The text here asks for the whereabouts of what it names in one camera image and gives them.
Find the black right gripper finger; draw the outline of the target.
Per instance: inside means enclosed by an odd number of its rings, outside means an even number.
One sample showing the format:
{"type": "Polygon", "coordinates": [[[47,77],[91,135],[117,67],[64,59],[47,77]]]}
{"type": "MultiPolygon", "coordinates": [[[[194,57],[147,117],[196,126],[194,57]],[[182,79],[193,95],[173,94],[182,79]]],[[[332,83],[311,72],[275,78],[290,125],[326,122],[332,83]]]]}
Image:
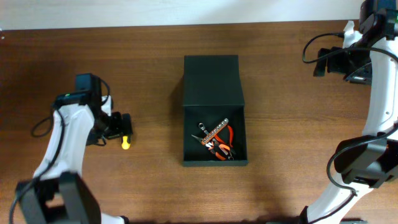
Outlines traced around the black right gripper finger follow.
{"type": "Polygon", "coordinates": [[[354,84],[370,85],[372,83],[372,77],[372,64],[369,62],[353,73],[346,75],[344,81],[354,84]]]}
{"type": "MultiPolygon", "coordinates": [[[[330,49],[321,48],[318,51],[318,55],[317,56],[318,56],[318,58],[320,58],[322,56],[325,56],[325,55],[329,54],[330,52],[331,52],[330,49]]],[[[318,61],[316,63],[316,66],[315,66],[315,69],[314,69],[314,72],[313,72],[313,76],[314,77],[324,77],[325,73],[326,73],[326,66],[327,66],[327,59],[318,61]]]]}

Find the yellow black screwdriver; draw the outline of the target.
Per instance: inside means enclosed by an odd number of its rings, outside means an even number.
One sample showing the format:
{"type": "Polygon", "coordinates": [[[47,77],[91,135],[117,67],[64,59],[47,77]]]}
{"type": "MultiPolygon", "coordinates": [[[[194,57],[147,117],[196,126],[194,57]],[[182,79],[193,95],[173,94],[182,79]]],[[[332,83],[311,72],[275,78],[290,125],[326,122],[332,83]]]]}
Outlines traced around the yellow black screwdriver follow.
{"type": "Polygon", "coordinates": [[[131,136],[130,135],[125,135],[122,137],[121,147],[124,150],[128,150],[131,147],[131,136]]]}

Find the silver ring spanner wrench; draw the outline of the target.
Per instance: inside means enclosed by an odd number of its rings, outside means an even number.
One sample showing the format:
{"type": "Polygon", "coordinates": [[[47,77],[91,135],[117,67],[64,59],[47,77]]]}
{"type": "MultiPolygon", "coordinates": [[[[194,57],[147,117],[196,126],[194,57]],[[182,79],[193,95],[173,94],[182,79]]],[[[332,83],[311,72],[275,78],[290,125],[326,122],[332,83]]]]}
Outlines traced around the silver ring spanner wrench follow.
{"type": "Polygon", "coordinates": [[[215,128],[211,132],[207,131],[205,125],[200,123],[198,127],[206,134],[205,137],[199,138],[198,141],[204,145],[214,156],[216,156],[219,160],[225,161],[230,160],[233,161],[235,151],[233,149],[233,137],[234,132],[230,125],[222,124],[219,129],[215,128]],[[228,141],[222,140],[218,134],[224,130],[228,130],[228,141]]]}

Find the black storage box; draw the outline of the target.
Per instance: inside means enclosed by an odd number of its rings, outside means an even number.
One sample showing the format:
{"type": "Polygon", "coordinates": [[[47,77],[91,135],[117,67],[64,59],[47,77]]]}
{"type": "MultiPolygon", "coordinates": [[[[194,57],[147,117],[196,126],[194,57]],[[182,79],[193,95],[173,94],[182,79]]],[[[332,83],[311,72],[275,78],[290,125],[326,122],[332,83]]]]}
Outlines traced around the black storage box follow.
{"type": "Polygon", "coordinates": [[[183,165],[245,166],[248,164],[244,95],[237,55],[187,55],[183,74],[183,165]],[[234,132],[234,160],[221,161],[192,137],[212,131],[225,118],[234,132]]]}

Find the orange black handled pliers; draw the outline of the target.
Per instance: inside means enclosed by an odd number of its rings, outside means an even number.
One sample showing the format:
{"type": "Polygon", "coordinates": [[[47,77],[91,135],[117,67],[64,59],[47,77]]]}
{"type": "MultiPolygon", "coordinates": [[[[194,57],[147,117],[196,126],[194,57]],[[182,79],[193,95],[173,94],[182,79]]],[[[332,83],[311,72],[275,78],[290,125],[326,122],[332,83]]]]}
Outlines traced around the orange black handled pliers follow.
{"type": "Polygon", "coordinates": [[[199,138],[198,136],[195,136],[193,134],[192,137],[196,139],[199,143],[204,145],[219,160],[234,160],[232,146],[226,144],[218,135],[216,135],[211,141],[207,143],[203,143],[203,138],[199,138]]]}

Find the orange socket bit rail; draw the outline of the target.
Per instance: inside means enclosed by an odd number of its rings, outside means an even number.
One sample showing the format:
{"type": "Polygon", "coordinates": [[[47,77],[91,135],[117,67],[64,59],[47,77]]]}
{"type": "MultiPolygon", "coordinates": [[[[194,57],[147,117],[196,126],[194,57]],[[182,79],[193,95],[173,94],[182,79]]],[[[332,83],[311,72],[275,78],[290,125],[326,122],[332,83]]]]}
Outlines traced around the orange socket bit rail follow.
{"type": "Polygon", "coordinates": [[[225,118],[224,120],[222,120],[221,123],[219,123],[212,131],[207,131],[205,128],[205,125],[203,123],[200,123],[198,125],[198,127],[206,134],[206,136],[204,138],[202,138],[200,140],[202,145],[205,145],[209,142],[211,142],[212,140],[217,141],[218,143],[221,143],[222,140],[221,138],[218,136],[218,133],[223,130],[224,128],[226,128],[228,126],[229,123],[229,119],[225,118]]]}

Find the red handled small cutters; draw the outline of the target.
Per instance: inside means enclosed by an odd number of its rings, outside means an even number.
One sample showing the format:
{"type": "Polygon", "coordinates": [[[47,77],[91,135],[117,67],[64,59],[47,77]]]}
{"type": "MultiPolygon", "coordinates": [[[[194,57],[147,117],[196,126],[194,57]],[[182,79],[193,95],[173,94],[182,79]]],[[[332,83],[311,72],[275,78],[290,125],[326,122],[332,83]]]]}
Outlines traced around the red handled small cutters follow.
{"type": "Polygon", "coordinates": [[[226,128],[224,128],[218,133],[218,136],[221,138],[222,142],[221,143],[216,142],[216,145],[218,146],[218,149],[224,154],[223,156],[219,156],[219,159],[233,160],[234,159],[233,156],[236,153],[233,148],[234,132],[232,127],[228,125],[226,128]]]}

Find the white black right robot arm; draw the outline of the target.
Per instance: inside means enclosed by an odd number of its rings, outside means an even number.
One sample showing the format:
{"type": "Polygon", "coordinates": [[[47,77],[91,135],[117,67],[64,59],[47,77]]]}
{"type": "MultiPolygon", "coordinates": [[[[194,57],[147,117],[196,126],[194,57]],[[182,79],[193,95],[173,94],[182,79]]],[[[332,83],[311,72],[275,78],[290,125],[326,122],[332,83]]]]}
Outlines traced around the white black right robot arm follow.
{"type": "Polygon", "coordinates": [[[397,2],[365,0],[359,29],[349,21],[342,47],[320,49],[314,76],[339,73],[350,83],[370,85],[360,137],[341,141],[326,165],[326,190],[306,206],[299,223],[341,223],[366,194],[397,178],[397,2]]]}

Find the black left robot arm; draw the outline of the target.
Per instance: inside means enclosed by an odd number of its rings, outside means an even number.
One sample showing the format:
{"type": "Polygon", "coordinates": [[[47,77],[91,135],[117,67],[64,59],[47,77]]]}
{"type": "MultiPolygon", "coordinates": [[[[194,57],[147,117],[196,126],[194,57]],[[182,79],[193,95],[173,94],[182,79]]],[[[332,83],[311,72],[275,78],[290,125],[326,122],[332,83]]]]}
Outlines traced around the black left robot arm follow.
{"type": "Polygon", "coordinates": [[[58,95],[51,107],[47,150],[33,178],[20,181],[9,209],[9,223],[20,208],[26,223],[129,223],[128,217],[101,211],[99,203],[82,179],[87,146],[105,146],[120,139],[123,149],[132,142],[128,113],[113,111],[107,83],[85,73],[75,78],[75,90],[58,95]]]}

